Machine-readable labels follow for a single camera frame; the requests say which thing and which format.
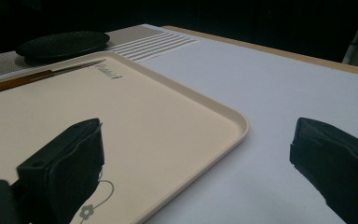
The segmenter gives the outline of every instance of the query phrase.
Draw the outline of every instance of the knife handle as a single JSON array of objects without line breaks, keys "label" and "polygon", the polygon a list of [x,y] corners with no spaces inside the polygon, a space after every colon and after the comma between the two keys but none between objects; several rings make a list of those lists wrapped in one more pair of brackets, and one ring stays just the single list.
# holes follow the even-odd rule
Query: knife handle
[{"label": "knife handle", "polygon": [[54,77],[54,73],[52,70],[47,70],[39,73],[35,73],[26,77],[17,77],[11,80],[0,82],[0,91],[9,90],[12,88],[16,88],[28,83],[33,83],[38,80],[42,80],[48,77]]}]

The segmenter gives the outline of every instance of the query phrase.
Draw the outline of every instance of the table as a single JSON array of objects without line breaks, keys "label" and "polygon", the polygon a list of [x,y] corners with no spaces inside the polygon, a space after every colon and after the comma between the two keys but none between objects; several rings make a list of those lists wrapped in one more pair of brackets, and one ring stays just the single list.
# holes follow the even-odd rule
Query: table
[{"label": "table", "polygon": [[344,223],[289,161],[300,117],[358,137],[358,67],[171,26],[199,42],[140,62],[250,121],[244,141],[146,223]]}]

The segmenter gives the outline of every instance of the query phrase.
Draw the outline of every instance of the tray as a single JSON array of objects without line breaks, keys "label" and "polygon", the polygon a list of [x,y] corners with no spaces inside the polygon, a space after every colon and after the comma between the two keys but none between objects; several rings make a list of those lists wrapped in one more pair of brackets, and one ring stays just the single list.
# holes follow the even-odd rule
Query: tray
[{"label": "tray", "polygon": [[12,184],[16,167],[39,148],[72,124],[99,118],[102,182],[72,223],[141,223],[241,142],[249,122],[114,52],[33,72],[99,59],[106,60],[0,92],[0,179]]}]

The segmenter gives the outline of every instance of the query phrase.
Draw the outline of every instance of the black plate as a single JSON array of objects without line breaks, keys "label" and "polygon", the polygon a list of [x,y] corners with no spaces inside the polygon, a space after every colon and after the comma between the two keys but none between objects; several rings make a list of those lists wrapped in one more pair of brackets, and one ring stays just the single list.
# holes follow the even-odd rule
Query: black plate
[{"label": "black plate", "polygon": [[107,34],[79,31],[47,35],[21,44],[16,53],[34,60],[62,60],[92,53],[105,47]]}]

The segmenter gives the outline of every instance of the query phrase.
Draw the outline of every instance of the dark background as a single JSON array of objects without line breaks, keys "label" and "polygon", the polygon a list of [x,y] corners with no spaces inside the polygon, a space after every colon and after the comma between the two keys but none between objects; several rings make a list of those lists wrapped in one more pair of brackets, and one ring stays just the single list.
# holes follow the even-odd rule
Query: dark background
[{"label": "dark background", "polygon": [[43,35],[147,23],[341,62],[358,29],[358,0],[18,1],[0,0],[0,52]]}]

